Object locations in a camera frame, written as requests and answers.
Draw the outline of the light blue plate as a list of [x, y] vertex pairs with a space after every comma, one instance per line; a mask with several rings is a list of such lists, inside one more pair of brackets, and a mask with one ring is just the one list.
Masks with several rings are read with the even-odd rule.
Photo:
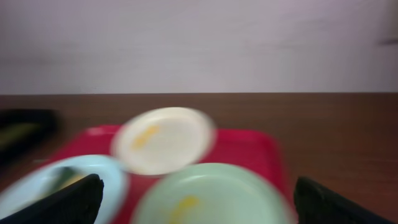
[[95, 224], [111, 223], [127, 195], [129, 183], [119, 162], [110, 156], [85, 155], [53, 162], [14, 182], [1, 192], [1, 218], [5, 218], [41, 198], [57, 172], [72, 167], [80, 173], [97, 174], [104, 182], [103, 199]]

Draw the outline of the light green plate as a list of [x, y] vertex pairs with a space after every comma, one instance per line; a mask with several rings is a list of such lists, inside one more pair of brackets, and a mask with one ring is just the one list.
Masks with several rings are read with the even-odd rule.
[[133, 224], [292, 224], [285, 197], [231, 164], [204, 163], [160, 179], [140, 199]]

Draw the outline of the red plastic tray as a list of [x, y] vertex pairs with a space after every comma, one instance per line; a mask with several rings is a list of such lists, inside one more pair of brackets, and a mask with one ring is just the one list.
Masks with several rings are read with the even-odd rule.
[[[88, 154], [110, 154], [111, 140], [120, 125], [102, 125], [87, 128], [67, 142], [45, 162], [46, 165], [68, 157]], [[218, 129], [216, 143], [202, 163], [218, 162], [249, 169], [268, 180], [287, 200], [294, 211], [290, 187], [277, 144], [268, 135], [245, 129]], [[128, 223], [139, 199], [158, 181], [158, 178], [129, 175], [130, 188], [127, 200], [113, 223]]]

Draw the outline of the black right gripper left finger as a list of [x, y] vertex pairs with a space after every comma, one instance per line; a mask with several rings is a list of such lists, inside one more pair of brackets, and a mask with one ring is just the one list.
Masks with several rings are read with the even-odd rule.
[[99, 175], [87, 175], [1, 219], [1, 224], [94, 224], [103, 189], [104, 182]]

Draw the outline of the cream white plate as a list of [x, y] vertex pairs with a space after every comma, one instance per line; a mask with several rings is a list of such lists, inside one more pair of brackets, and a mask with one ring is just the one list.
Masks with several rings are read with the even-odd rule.
[[158, 176], [202, 160], [215, 140], [216, 125], [204, 112], [157, 108], [124, 123], [111, 141], [110, 153], [132, 174]]

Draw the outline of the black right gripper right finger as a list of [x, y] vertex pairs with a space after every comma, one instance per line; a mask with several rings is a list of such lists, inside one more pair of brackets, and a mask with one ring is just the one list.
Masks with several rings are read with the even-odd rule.
[[295, 184], [299, 224], [393, 224], [307, 177]]

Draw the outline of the black tray with green liquid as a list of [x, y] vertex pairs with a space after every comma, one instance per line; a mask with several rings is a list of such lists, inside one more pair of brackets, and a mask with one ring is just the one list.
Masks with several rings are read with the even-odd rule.
[[35, 149], [59, 129], [60, 118], [55, 110], [1, 110], [1, 167]]

